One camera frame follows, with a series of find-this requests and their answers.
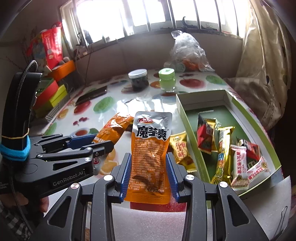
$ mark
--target open box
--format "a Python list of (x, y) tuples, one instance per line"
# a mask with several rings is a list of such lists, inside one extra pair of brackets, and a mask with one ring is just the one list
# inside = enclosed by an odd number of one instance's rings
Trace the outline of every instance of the open box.
[(235, 126), (231, 135), (233, 143), (236, 142), (233, 139), (237, 137), (247, 139), (260, 146), (261, 153), (270, 169), (270, 174), (265, 173), (266, 178), (262, 181), (259, 178), (255, 179), (250, 183), (248, 190), (238, 193), (239, 196), (245, 199), (270, 187), (270, 177), (281, 167), (281, 163), (263, 127), (243, 101), (238, 100), (233, 93), (227, 90), (183, 93), (178, 94), (176, 100), (178, 112), (190, 140), (202, 181), (208, 183), (211, 181), (216, 171), (217, 159), (213, 154), (209, 158), (209, 155), (204, 155), (197, 147), (196, 131), (199, 112), (202, 112), (203, 117), (217, 118), (221, 127)]

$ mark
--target green lid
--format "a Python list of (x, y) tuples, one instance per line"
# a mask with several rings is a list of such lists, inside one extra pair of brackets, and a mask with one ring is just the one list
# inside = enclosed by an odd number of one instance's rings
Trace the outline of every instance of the green lid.
[(161, 69), (159, 72), (159, 78), (163, 79), (163, 80), (171, 80), (173, 78), (175, 78), (175, 71), (174, 69), (170, 69), (170, 68), (164, 68)]

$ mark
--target table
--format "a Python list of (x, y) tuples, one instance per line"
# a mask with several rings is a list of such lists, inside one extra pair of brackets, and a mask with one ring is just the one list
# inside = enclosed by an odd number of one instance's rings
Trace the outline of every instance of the table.
[[(128, 112), (132, 116), (135, 116), (137, 111), (171, 112), (173, 114), (171, 133), (176, 134), (184, 131), (185, 127), (177, 111), (176, 96), (162, 93), (159, 88), (157, 69), (148, 70), (148, 81), (150, 86), (138, 93), (124, 92), (130, 85), (127, 74), (87, 85), (61, 110), (58, 117), (45, 134), (62, 133), (64, 135), (73, 136), (95, 134), (101, 130), (116, 113)], [(79, 96), (104, 85), (108, 85), (107, 94), (75, 107), (75, 102)], [(252, 110), (243, 102), (239, 95), (215, 73), (177, 73), (176, 88), (177, 93), (226, 89), (233, 93), (236, 99), (251, 113), (256, 122), (260, 123)], [(109, 174), (114, 166), (121, 164), (124, 154), (126, 152), (131, 152), (130, 143), (131, 133), (124, 132), (120, 140), (116, 143), (115, 150), (109, 155), (108, 161), (102, 161), (99, 164), (99, 174), (82, 181), (81, 184), (94, 183), (102, 176)], [(188, 149), (194, 159), (190, 145), (188, 145)], [(283, 179), (279, 173), (275, 176), (277, 177), (276, 183)], [(64, 190), (50, 196), (50, 207), (52, 207), (63, 192)], [(129, 203), (124, 202), (122, 206), (129, 208)]]

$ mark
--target red brand logo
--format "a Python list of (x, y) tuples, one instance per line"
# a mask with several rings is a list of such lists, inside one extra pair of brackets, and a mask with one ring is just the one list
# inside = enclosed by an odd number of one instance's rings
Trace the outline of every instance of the red brand logo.
[(154, 121), (151, 118), (145, 117), (138, 119), (138, 122), (141, 124), (153, 124)]

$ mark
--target clear plastic bag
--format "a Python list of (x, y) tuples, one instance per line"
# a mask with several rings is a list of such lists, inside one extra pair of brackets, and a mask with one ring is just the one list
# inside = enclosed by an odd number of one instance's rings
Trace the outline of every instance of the clear plastic bag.
[(180, 30), (171, 32), (175, 45), (170, 51), (171, 60), (164, 67), (175, 69), (176, 72), (184, 71), (215, 71), (209, 64), (205, 51), (196, 39)]

